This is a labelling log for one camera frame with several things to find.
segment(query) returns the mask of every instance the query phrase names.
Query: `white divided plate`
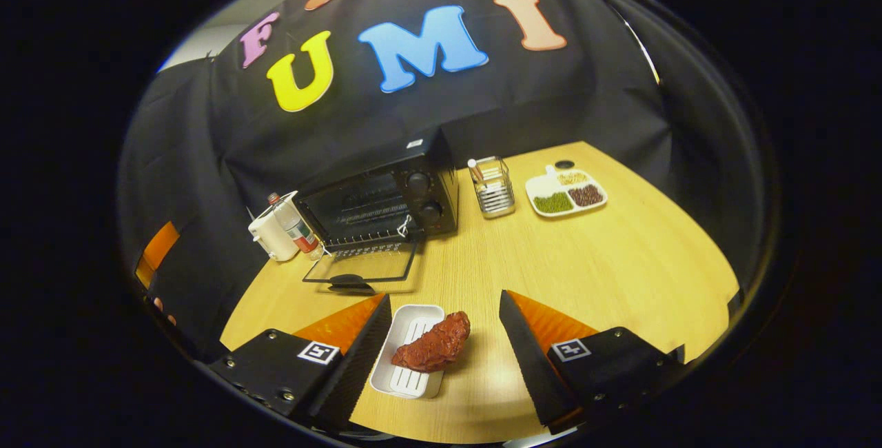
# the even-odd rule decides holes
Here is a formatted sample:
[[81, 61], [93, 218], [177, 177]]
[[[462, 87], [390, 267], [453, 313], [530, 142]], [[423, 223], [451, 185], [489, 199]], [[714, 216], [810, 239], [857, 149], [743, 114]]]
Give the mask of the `white divided plate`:
[[391, 364], [391, 357], [401, 345], [416, 341], [432, 326], [444, 320], [444, 309], [438, 305], [402, 305], [395, 311], [387, 339], [383, 343], [374, 370], [371, 387], [401, 398], [433, 398], [441, 388], [443, 370], [426, 374]]
[[[585, 174], [588, 180], [564, 185], [561, 184], [560, 181], [557, 179], [558, 175], [574, 174], [574, 172]], [[604, 196], [604, 199], [600, 200], [598, 203], [592, 203], [591, 205], [587, 205], [586, 207], [580, 207], [575, 202], [573, 202], [573, 197], [570, 197], [570, 194], [567, 192], [569, 190], [572, 190], [574, 187], [586, 187], [589, 184], [595, 185], [595, 187], [597, 187], [597, 191], [602, 196]], [[604, 205], [608, 199], [604, 187], [602, 187], [599, 182], [595, 181], [595, 179], [591, 177], [591, 174], [587, 174], [587, 172], [580, 169], [566, 169], [564, 171], [558, 172], [555, 171], [554, 165], [546, 165], [545, 174], [541, 176], [536, 176], [535, 178], [530, 178], [526, 181], [525, 186], [526, 197], [530, 199], [530, 205], [533, 206], [533, 210], [535, 210], [536, 213], [541, 216], [547, 216], [547, 218], [555, 218], [556, 216], [568, 216], [576, 212], [583, 212], [583, 210], [596, 209], [597, 207]], [[542, 212], [541, 210], [536, 208], [536, 203], [534, 200], [536, 196], [547, 198], [549, 196], [552, 196], [552, 194], [554, 193], [565, 194], [567, 201], [570, 202], [570, 206], [573, 208], [571, 208], [570, 210], [564, 210], [563, 212], [554, 213]]]

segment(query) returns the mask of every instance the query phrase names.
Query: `toaster oven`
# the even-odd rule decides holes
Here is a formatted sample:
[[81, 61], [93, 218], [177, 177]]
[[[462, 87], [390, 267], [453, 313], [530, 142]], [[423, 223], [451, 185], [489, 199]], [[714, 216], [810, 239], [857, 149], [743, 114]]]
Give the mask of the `toaster oven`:
[[294, 199], [326, 252], [303, 280], [371, 293], [363, 283], [406, 279], [426, 237], [456, 232], [459, 191], [437, 128], [335, 163]]

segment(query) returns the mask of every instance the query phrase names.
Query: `metal utensil holder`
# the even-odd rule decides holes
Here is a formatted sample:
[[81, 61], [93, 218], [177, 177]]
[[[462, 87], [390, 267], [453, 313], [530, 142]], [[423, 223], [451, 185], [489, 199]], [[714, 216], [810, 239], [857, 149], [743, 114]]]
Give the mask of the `metal utensil holder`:
[[484, 218], [497, 218], [514, 212], [514, 190], [508, 166], [498, 156], [476, 161], [480, 177], [469, 171], [475, 184], [475, 195]]

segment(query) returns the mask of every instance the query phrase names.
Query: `wooden tabletop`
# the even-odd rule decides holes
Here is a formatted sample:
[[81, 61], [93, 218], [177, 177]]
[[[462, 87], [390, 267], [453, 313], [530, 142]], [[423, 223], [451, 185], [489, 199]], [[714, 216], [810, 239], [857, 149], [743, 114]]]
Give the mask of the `wooden tabletop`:
[[[604, 186], [604, 207], [561, 218], [537, 215], [524, 184], [569, 159]], [[432, 442], [497, 442], [548, 432], [536, 417], [505, 329], [499, 295], [511, 289], [604, 331], [625, 326], [665, 353], [686, 345], [686, 360], [728, 326], [737, 281], [714, 241], [677, 204], [586, 143], [504, 159], [516, 212], [486, 220], [469, 171], [459, 171], [460, 226], [429, 240], [406, 281], [377, 283], [401, 305], [464, 310], [472, 335], [431, 400], [406, 400], [365, 383], [351, 420], [395, 436]], [[239, 301], [220, 340], [230, 350], [274, 327], [294, 332], [363, 296], [331, 293], [301, 279], [312, 262], [272, 260]]]

